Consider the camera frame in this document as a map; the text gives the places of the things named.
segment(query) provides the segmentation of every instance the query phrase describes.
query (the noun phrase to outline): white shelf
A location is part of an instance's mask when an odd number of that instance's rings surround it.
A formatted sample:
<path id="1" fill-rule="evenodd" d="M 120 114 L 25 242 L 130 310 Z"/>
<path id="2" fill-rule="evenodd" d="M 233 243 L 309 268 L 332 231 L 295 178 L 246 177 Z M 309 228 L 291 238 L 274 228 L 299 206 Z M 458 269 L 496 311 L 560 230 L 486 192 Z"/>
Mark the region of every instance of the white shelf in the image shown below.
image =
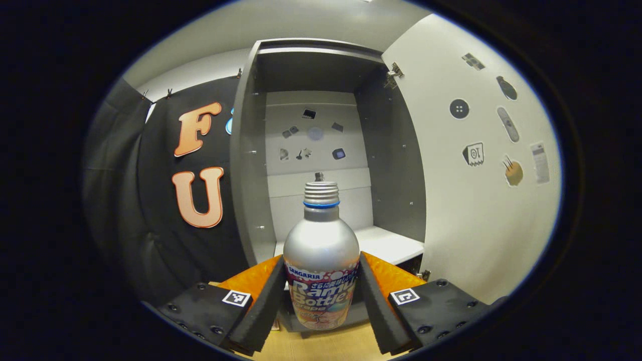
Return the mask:
<path id="1" fill-rule="evenodd" d="M 424 252 L 424 244 L 374 225 L 354 230 L 359 249 L 382 260 L 398 265 Z M 284 242 L 277 242 L 274 256 L 283 254 Z"/>

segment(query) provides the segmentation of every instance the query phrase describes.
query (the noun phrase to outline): open cabinet door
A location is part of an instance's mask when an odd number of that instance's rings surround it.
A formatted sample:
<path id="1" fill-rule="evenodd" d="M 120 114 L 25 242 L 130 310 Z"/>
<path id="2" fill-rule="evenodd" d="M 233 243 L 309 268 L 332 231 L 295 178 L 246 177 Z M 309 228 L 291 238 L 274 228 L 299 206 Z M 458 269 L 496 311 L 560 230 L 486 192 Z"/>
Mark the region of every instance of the open cabinet door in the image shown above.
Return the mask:
<path id="1" fill-rule="evenodd" d="M 491 303 L 530 273 L 557 220 L 560 150 L 546 109 L 499 53 L 435 14 L 382 57 L 404 74 L 394 80 L 419 140 L 421 270 Z"/>

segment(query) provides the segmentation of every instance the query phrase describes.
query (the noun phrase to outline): screw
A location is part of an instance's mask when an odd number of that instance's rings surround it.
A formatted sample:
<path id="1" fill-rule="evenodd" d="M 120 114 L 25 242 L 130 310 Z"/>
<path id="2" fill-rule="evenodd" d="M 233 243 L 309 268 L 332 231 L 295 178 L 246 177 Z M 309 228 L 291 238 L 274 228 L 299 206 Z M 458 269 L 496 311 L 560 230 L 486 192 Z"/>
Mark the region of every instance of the screw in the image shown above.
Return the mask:
<path id="1" fill-rule="evenodd" d="M 433 328 L 431 326 L 421 326 L 420 328 L 417 328 L 417 332 L 419 333 L 428 333 L 432 330 Z"/>
<path id="2" fill-rule="evenodd" d="M 217 335 L 223 335 L 223 329 L 218 326 L 212 326 L 209 328 L 209 330 L 214 332 Z"/>

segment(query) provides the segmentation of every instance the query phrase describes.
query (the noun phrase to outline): bottle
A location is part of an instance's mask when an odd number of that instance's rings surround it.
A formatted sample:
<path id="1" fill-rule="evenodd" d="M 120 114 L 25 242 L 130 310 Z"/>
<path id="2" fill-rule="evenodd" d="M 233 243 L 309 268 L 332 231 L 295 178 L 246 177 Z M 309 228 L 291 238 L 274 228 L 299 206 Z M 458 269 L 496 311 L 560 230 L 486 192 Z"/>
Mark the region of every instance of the bottle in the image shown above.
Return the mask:
<path id="1" fill-rule="evenodd" d="M 306 183 L 303 205 L 304 218 L 283 245 L 290 297 L 303 326 L 331 330 L 345 322 L 352 303 L 359 243 L 339 218 L 335 182 Z"/>

